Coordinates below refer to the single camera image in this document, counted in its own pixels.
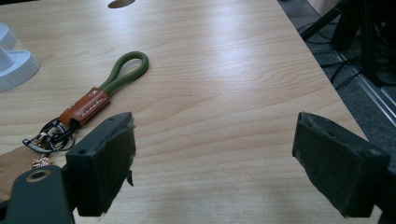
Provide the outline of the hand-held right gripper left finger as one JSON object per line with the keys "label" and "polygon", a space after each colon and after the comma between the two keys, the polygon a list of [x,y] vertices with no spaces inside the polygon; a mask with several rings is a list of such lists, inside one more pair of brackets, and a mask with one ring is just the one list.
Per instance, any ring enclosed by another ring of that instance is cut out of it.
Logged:
{"label": "hand-held right gripper left finger", "polygon": [[133,184],[135,153],[134,118],[125,112],[105,119],[65,154],[69,174],[77,179],[80,216],[106,213],[123,182]]}

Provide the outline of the white display stand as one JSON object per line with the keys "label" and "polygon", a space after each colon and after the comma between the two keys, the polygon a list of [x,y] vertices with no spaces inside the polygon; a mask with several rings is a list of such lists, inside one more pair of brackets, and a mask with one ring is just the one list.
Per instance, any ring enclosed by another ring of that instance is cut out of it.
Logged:
{"label": "white display stand", "polygon": [[13,89],[33,77],[40,62],[25,49],[14,49],[18,38],[0,22],[0,92]]}

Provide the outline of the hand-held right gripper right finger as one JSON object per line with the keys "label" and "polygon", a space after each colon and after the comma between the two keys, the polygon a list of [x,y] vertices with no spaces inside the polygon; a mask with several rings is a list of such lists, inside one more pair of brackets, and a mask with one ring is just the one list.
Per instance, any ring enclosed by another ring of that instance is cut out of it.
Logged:
{"label": "hand-held right gripper right finger", "polygon": [[292,156],[344,217],[390,217],[390,155],[335,122],[301,112]]}

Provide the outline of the black tripod stand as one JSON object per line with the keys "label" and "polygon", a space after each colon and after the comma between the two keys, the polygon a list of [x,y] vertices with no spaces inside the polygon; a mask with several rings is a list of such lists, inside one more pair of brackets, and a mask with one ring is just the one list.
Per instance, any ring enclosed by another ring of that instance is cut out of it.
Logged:
{"label": "black tripod stand", "polygon": [[302,33],[304,41],[338,20],[330,46],[348,50],[357,36],[361,71],[377,87],[396,86],[396,0],[331,0],[335,5]]}

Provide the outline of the metal floor rail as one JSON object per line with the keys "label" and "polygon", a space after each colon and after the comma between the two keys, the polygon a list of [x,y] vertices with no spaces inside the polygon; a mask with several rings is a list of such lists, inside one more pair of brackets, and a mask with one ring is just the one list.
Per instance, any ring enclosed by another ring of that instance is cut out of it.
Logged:
{"label": "metal floor rail", "polygon": [[347,83],[355,80],[363,92],[371,99],[375,106],[382,112],[391,125],[396,128],[396,100],[393,100],[391,95],[383,87],[377,87],[370,81],[362,72],[361,67],[357,62],[352,62],[344,53],[332,52],[340,63],[345,63],[347,70],[351,74],[346,80],[338,84],[335,89],[340,90],[345,87]]}

